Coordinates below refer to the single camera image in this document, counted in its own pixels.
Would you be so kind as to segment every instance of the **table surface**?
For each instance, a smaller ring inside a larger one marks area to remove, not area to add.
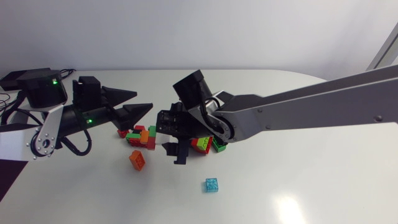
[[[76,72],[138,92],[126,103],[154,103],[138,124],[178,101],[172,85],[193,70]],[[203,70],[213,92],[272,95],[323,80],[275,70]],[[84,157],[60,149],[29,162],[0,203],[6,223],[398,223],[398,126],[369,124],[260,133],[221,153],[190,152],[173,164],[161,146],[133,148],[107,123],[90,129]],[[84,134],[70,138],[84,148]],[[146,165],[128,157],[142,151]],[[219,192],[205,193],[216,177]]]

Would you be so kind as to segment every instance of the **black cable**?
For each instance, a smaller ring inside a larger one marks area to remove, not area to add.
[[[77,156],[85,156],[87,155],[90,150],[91,150],[91,138],[90,138],[90,134],[88,134],[88,131],[86,129],[83,130],[84,133],[86,134],[86,138],[87,138],[87,149],[83,152],[79,151],[77,149],[77,147],[71,142],[69,141],[69,139],[67,137],[63,137],[61,138],[61,142],[67,147],[69,148],[69,150],[71,150],[71,152],[73,152],[74,154],[76,154]]]
[[[75,72],[76,71],[76,69],[62,69],[61,71],[60,71],[60,73],[61,74],[63,74],[63,73],[67,73],[65,76],[63,76],[62,77],[62,79],[66,79],[66,78],[68,78],[73,72]]]
[[[214,100],[216,102],[216,104],[217,104],[217,107],[220,108],[220,103],[215,97],[209,97],[206,100]]]
[[[40,121],[39,121],[39,119],[37,119],[33,114],[31,114],[31,113],[29,113],[28,111],[26,111],[26,110],[21,110],[21,109],[16,109],[16,111],[19,111],[19,112],[21,112],[21,113],[24,113],[24,114],[26,114],[27,116],[29,116],[30,118],[32,118],[34,121],[36,121],[36,123],[38,124],[38,125],[43,125]]]
[[[17,95],[17,99],[13,106],[8,110],[4,111],[1,116],[1,125],[7,124],[8,117],[21,105],[21,103],[25,100],[26,94],[24,91],[19,91]]]
[[[203,118],[203,120],[205,121],[207,126],[211,127],[216,132],[223,134],[224,133],[224,129],[222,127],[219,127],[216,124],[212,123],[210,121],[209,117],[208,117],[208,113],[207,113],[206,105],[205,105],[205,100],[203,99],[203,95],[202,95],[201,90],[200,90],[200,85],[198,86],[198,92],[199,92],[199,96],[201,98],[201,103],[200,103],[201,117]]]

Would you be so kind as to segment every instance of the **red lego brick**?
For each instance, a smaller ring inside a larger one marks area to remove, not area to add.
[[[127,131],[118,130],[118,134],[119,134],[119,136],[120,136],[121,138],[125,138],[126,135],[129,134],[129,133],[130,133],[129,130],[127,130]]]
[[[211,143],[213,142],[213,137],[209,137],[209,141],[207,142],[207,147],[206,147],[206,154],[208,154],[209,153],[209,151],[210,151],[210,146],[211,146]]]
[[[155,137],[148,137],[148,143],[147,143],[147,149],[149,150],[155,150]]]
[[[194,139],[191,141],[191,146],[196,152],[204,153],[200,148],[197,146],[199,139]]]
[[[135,129],[135,130],[145,130],[145,126],[136,125],[136,126],[134,127],[134,129]]]
[[[145,165],[144,156],[142,156],[142,153],[138,150],[134,150],[129,159],[131,161],[132,166],[138,171],[141,171]]]

